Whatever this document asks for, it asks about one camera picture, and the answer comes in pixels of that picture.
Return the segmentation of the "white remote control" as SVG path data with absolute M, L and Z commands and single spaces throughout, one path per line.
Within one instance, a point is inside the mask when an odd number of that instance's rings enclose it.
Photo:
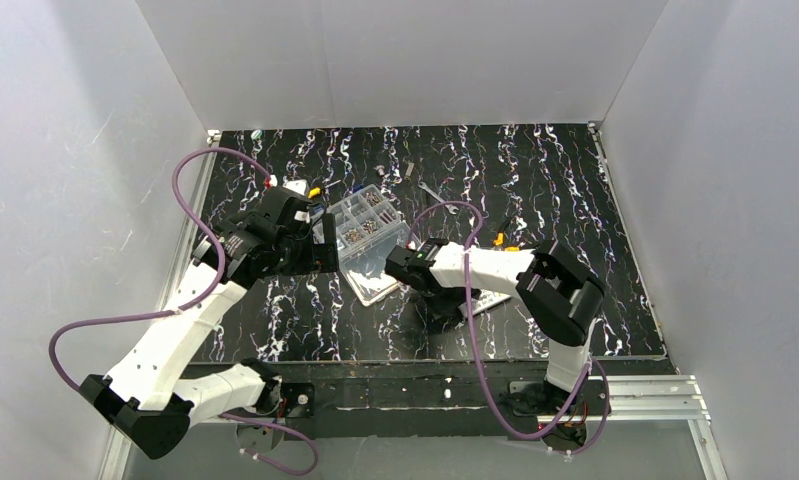
M 504 293 L 481 290 L 471 297 L 471 302 L 460 305 L 458 311 L 464 318 L 468 318 L 470 315 L 476 316 L 493 309 L 510 299 L 511 296 Z

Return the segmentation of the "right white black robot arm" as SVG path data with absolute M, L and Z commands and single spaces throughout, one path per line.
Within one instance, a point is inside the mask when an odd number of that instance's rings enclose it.
M 578 390 L 605 284 L 559 242 L 506 251 L 432 238 L 393 248 L 384 271 L 411 287 L 427 318 L 441 325 L 508 299 L 522 302 L 547 337 L 549 356 L 543 383 L 512 396 L 513 413 L 556 412 Z

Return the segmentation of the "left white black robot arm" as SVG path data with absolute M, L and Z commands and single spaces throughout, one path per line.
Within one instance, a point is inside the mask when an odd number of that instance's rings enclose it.
M 314 206 L 306 181 L 288 181 L 268 188 L 254 209 L 220 222 L 194 250 L 169 314 L 106 374 L 80 384 L 80 395 L 148 458 L 167 455 L 190 427 L 231 410 L 269 417 L 280 409 L 282 377 L 263 361 L 192 379 L 183 372 L 259 280 L 335 271 L 335 237 L 315 242 Z

